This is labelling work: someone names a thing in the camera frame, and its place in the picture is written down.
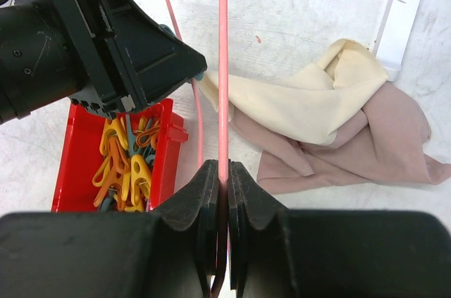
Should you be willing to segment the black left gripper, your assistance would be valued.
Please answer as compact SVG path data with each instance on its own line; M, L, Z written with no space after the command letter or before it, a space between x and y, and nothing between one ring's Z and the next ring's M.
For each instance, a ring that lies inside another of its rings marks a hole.
M203 73L205 57L134 0L52 0L78 65L75 105L107 118L147 108Z

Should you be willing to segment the pink wire hanger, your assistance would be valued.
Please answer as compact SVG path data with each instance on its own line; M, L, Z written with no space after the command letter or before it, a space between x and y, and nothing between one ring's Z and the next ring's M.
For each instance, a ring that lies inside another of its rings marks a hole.
M216 272L211 297L218 297L225 278L228 246L228 0L218 0L218 232Z

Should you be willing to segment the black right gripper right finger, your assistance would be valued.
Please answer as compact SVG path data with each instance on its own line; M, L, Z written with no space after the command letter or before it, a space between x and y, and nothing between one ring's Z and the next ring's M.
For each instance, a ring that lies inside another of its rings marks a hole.
M289 209L229 166L239 297L449 297L450 233L418 211Z

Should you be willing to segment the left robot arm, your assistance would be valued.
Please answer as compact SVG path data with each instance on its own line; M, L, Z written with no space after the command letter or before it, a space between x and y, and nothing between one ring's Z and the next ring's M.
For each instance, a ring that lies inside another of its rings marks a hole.
M205 57L133 0L1 0L1 122L69 98L112 119L202 74Z

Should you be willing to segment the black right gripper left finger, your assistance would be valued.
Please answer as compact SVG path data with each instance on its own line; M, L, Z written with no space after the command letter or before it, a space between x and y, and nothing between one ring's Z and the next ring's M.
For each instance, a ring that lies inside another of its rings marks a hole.
M2 297L208 297L218 164L144 213L1 218Z

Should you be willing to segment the pink cream underwear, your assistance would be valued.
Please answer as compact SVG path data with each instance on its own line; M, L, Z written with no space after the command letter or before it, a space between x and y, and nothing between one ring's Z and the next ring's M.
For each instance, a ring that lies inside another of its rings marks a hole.
M261 149L257 183L267 192L450 178L450 165L424 152L431 127L421 107L357 42L334 42L290 77L230 75L228 84L229 124Z

